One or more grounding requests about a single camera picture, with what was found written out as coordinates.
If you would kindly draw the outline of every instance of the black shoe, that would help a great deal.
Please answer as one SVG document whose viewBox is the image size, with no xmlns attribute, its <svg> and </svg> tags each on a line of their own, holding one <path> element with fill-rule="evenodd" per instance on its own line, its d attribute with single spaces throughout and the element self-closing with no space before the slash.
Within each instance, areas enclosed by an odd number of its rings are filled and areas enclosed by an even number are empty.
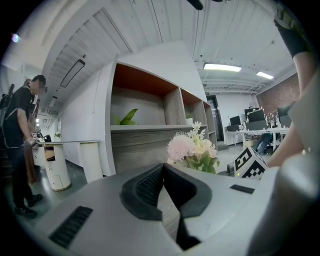
<svg viewBox="0 0 320 256">
<path fill-rule="evenodd" d="M 18 215 L 24 216 L 28 219 L 34 219 L 37 216 L 37 212 L 34 210 L 29 209 L 25 205 L 21 208 L 14 208 L 14 212 Z"/>
<path fill-rule="evenodd" d="M 42 198 L 44 198 L 44 197 L 42 196 L 42 194 L 35 194 L 31 200 L 27 200 L 27 202 L 28 202 L 28 207 L 34 206 L 36 203 L 38 203 L 39 201 L 41 201 Z"/>
</svg>

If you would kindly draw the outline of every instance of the white ceiling panel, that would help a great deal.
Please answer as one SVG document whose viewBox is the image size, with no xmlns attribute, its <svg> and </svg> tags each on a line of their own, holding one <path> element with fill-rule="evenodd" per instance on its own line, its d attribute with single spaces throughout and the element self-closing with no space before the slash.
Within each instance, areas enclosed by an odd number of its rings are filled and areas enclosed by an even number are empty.
<svg viewBox="0 0 320 256">
<path fill-rule="evenodd" d="M 257 94 L 295 72 L 268 0 L 202 2 L 204 9 L 197 11 L 187 0 L 111 0 L 79 24 L 57 56 L 47 83 L 54 87 L 58 102 L 65 101 L 116 53 L 125 55 L 177 40 L 185 43 L 208 92 Z M 60 87 L 78 59 L 85 62 L 84 68 L 67 88 Z M 203 70 L 204 62 L 242 70 Z M 274 79 L 257 76 L 258 71 Z"/>
<path fill-rule="evenodd" d="M 108 18 L 106 11 L 101 9 L 82 24 L 71 35 L 68 42 L 57 56 L 47 79 L 48 93 L 45 102 L 52 96 L 57 102 L 63 103 L 80 85 L 109 63 L 115 54 L 128 54 L 128 46 Z M 60 84 L 72 66 L 81 59 L 85 66 L 75 75 L 67 87 Z"/>
</svg>

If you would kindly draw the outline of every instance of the fluorescent light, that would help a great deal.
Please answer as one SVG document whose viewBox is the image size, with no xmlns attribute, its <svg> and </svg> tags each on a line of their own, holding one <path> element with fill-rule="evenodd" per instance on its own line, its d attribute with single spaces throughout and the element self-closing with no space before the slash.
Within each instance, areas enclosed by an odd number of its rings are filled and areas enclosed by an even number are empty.
<svg viewBox="0 0 320 256">
<path fill-rule="evenodd" d="M 53 107 L 54 107 L 57 99 L 58 99 L 58 98 L 55 97 L 55 96 L 52 97 L 52 99 L 51 99 L 51 101 L 50 101 L 50 104 L 49 104 L 49 108 L 53 108 Z"/>
<path fill-rule="evenodd" d="M 14 41 L 15 43 L 18 43 L 19 36 L 17 34 L 13 34 L 11 40 Z"/>
<path fill-rule="evenodd" d="M 206 63 L 204 63 L 203 69 L 204 70 L 226 70 L 226 71 L 239 72 L 241 70 L 241 67 L 222 65 L 222 64 L 213 64 L 213 63 L 206 62 Z"/>
<path fill-rule="evenodd" d="M 257 75 L 257 76 L 260 76 L 260 77 L 268 78 L 268 79 L 274 78 L 272 75 L 263 73 L 263 72 L 261 72 L 261 71 L 259 71 L 258 73 L 256 73 L 256 75 Z"/>
<path fill-rule="evenodd" d="M 62 80 L 60 86 L 67 87 L 70 81 L 75 77 L 75 75 L 85 66 L 85 62 L 81 59 L 78 59 L 76 63 L 72 66 L 69 72 L 65 75 L 64 79 Z"/>
</svg>

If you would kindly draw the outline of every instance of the hand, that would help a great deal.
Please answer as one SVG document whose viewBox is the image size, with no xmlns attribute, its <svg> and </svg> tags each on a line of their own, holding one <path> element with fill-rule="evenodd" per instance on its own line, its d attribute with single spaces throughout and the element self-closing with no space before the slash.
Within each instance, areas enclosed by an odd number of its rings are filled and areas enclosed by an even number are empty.
<svg viewBox="0 0 320 256">
<path fill-rule="evenodd" d="M 35 151 L 38 150 L 38 144 L 32 137 L 29 137 L 26 141 L 29 143 L 29 145 L 31 146 L 31 148 L 33 150 L 35 150 Z"/>
</svg>

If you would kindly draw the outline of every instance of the cabinet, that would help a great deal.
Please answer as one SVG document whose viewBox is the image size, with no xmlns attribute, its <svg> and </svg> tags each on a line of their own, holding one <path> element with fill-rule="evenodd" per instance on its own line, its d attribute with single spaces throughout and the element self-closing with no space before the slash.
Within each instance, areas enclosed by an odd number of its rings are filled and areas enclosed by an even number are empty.
<svg viewBox="0 0 320 256">
<path fill-rule="evenodd" d="M 177 132 L 188 132 L 186 111 L 201 122 L 205 138 L 217 145 L 211 107 L 206 102 L 140 68 L 113 63 L 105 106 L 105 145 L 111 174 L 167 161 L 167 144 Z M 132 109 L 138 125 L 116 125 Z"/>
</svg>

